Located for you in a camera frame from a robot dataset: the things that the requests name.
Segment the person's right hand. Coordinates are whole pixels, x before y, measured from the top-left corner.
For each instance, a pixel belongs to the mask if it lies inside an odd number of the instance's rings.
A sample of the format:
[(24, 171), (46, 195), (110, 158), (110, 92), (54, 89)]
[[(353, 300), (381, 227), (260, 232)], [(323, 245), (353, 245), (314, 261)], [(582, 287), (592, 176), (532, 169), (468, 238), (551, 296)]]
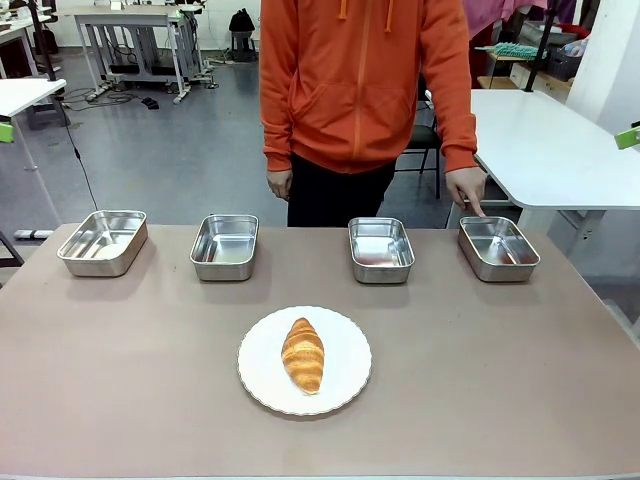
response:
[(270, 190), (277, 198), (284, 201), (289, 200), (292, 177), (291, 170), (266, 172), (266, 180)]

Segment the person's left hand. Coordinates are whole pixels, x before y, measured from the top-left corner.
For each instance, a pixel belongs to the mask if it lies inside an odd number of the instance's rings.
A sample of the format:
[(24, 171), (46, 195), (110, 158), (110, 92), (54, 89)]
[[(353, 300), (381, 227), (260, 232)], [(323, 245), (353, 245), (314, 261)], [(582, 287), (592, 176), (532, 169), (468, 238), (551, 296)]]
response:
[(461, 210), (469, 210), (479, 217), (485, 213), (481, 201), (485, 194), (487, 174), (479, 167), (464, 168), (445, 174), (446, 186), (453, 202)]

